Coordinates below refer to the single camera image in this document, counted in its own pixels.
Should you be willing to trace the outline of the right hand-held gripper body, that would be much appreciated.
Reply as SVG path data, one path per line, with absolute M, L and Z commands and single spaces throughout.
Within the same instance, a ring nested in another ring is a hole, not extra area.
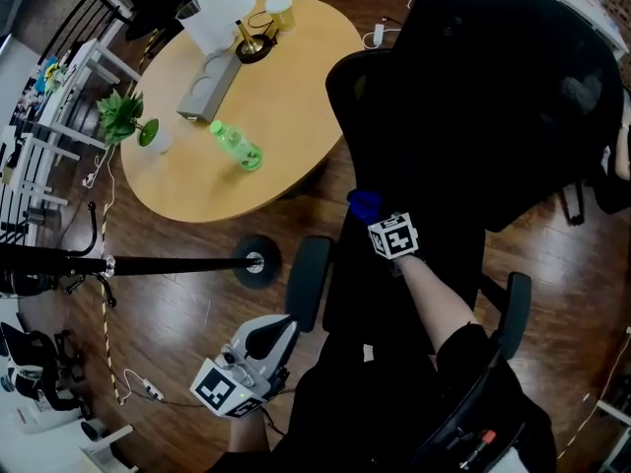
M 419 249 L 418 232 L 409 213 L 395 214 L 369 225 L 368 233 L 375 253 L 387 260 L 415 253 Z

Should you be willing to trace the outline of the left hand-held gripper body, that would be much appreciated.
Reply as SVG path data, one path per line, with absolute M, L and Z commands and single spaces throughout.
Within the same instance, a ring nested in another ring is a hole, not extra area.
M 218 417 L 250 414 L 285 388 L 298 336 L 298 321 L 289 314 L 245 322 L 215 358 L 204 361 L 190 392 Z

